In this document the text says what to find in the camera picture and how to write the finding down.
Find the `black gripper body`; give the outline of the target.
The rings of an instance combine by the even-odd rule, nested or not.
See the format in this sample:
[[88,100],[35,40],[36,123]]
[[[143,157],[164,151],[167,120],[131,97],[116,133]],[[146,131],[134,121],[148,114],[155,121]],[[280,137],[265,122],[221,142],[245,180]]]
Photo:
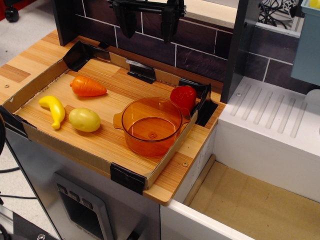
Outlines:
[[184,17],[187,13],[187,6],[183,0],[165,0],[164,2],[159,0],[108,0],[108,3],[110,8],[124,12],[162,14],[164,11],[173,10],[179,17]]

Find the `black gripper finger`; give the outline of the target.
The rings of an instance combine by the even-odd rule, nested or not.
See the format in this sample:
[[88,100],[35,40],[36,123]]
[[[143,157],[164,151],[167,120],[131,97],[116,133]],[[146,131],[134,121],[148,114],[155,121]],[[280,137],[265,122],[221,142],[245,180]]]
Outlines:
[[167,5],[161,11],[161,34],[163,42],[169,44],[178,29],[180,11],[178,5]]
[[137,18],[134,11],[120,2],[115,3],[115,16],[123,35],[130,39],[136,31]]

